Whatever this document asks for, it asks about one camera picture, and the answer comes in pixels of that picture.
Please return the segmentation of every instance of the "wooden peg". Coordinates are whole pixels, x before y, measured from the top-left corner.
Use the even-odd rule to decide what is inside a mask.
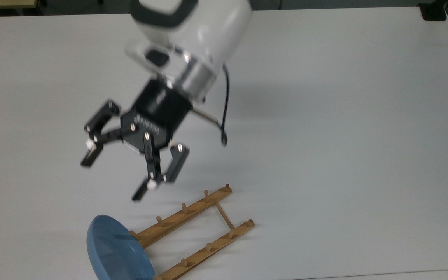
[[[157,221],[160,224],[160,226],[165,227],[165,222],[162,220],[160,216],[157,216]]]
[[[188,214],[188,209],[187,209],[187,207],[186,207],[186,204],[183,202],[183,203],[181,204],[181,206],[183,207],[183,213],[184,213],[184,214]]]
[[[134,231],[130,230],[129,234],[131,236],[133,236],[136,240],[141,240],[141,237],[137,233],[135,233]]]

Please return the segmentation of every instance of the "black base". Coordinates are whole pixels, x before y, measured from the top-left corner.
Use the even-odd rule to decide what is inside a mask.
[[[437,2],[433,2],[431,4],[418,4],[418,7],[421,9],[421,15],[425,21],[445,21],[447,19],[447,14],[443,9],[443,4],[437,4]]]

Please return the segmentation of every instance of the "white table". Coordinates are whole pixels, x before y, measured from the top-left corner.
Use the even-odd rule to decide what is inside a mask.
[[[142,230],[225,183],[231,221],[256,227],[184,279],[448,270],[448,22],[416,7],[255,12],[229,62],[228,147],[187,117],[178,181],[140,204],[130,149],[79,166],[83,124],[148,80],[123,52],[137,37],[127,14],[0,18],[0,279],[95,279],[94,216]],[[220,115],[222,76],[207,100]],[[147,253],[160,273],[225,231],[209,210]]]
[[[448,280],[448,271],[348,276],[343,278],[323,278],[323,280]]]

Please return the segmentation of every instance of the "floor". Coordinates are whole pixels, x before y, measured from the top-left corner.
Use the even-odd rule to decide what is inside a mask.
[[[53,14],[126,14],[130,0],[105,0],[100,5],[96,0],[47,0],[48,5],[40,10],[44,15]],[[282,9],[331,9],[354,7],[410,7],[432,0],[250,0],[254,11]],[[32,11],[0,11],[4,16],[33,14]]]

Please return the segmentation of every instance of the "white fingertip pad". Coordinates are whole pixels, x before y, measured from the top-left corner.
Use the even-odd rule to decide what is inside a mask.
[[[95,142],[91,138],[88,138],[86,140],[86,147],[87,147],[88,150],[91,151],[94,147],[96,147],[96,144],[95,144]]]
[[[157,188],[157,185],[158,185],[157,182],[155,180],[153,180],[153,179],[150,179],[148,181],[148,183],[146,183],[146,187],[149,190],[155,190]]]

